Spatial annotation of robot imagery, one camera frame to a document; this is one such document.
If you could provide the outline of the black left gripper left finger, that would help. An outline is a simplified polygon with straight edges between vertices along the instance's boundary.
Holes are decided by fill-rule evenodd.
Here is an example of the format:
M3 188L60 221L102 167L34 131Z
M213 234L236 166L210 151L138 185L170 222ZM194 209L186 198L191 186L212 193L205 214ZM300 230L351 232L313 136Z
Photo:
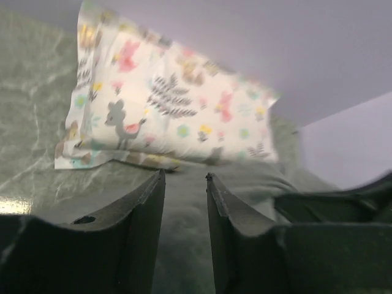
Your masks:
M165 173L71 224L1 216L2 293L150 293Z

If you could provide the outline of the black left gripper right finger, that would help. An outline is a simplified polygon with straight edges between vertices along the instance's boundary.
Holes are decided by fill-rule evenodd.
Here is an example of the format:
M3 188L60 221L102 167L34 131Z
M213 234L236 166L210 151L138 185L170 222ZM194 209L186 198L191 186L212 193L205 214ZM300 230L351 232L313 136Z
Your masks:
M391 175L332 192L289 193L271 220L207 177L217 293L390 293Z

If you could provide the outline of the grey quilted plush pillowcase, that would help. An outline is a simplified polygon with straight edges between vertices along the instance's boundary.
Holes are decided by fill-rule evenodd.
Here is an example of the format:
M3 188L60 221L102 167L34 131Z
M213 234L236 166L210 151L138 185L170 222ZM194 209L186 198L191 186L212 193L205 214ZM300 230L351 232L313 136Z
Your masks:
M272 199L286 192L323 192L337 187L302 168L300 133L273 116L277 162L190 168L166 176L165 201L153 293L214 293L205 176L214 173L237 197L274 219Z

